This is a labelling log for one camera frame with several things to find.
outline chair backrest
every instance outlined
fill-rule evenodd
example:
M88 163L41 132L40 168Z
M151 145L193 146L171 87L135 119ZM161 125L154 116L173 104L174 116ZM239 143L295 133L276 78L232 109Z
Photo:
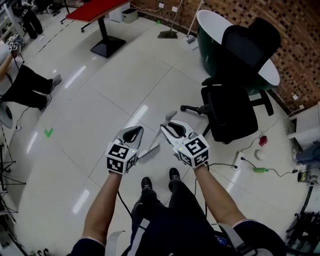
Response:
M228 27L221 44L258 72L281 46L281 36L269 22L256 18L249 28L238 25Z

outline black sneaker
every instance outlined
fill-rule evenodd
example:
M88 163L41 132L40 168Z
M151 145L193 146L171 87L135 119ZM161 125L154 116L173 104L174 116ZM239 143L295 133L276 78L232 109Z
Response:
M141 188L142 188L142 190L145 190L145 189L152 190L152 183L151 183L151 180L149 177L144 177L141 180Z
M169 171L170 181L180 181L180 173L176 168L171 168Z

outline trash can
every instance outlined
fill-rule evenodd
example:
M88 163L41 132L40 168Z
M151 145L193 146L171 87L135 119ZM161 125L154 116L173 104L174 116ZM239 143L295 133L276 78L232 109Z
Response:
M135 8L130 8L122 12L122 18L124 23L132 23L138 17L138 10Z

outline office chair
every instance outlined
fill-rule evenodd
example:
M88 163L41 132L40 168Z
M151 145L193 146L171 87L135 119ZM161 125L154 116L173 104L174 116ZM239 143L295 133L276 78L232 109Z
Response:
M233 25L225 30L217 73L202 82L204 105L180 107L183 112L191 110L208 116L203 136L211 130L215 141L229 144L258 130L254 106L265 105L268 115L274 114L264 90L259 90L261 98L250 101L245 87L280 43L279 32L262 18L255 19L249 28Z

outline human arm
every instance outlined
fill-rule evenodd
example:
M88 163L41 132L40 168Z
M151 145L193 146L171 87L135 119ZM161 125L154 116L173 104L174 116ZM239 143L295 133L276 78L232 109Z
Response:
M203 164L194 169L194 174L209 211L218 223L233 226L237 222L246 219L229 193Z
M86 215L82 236L96 239L106 245L121 179L122 175L110 172Z
M8 68L11 64L12 59L13 59L13 56L11 53L9 53L6 56L5 60L2 62L2 64L0 65L0 81L2 81L6 76L6 72L8 71Z

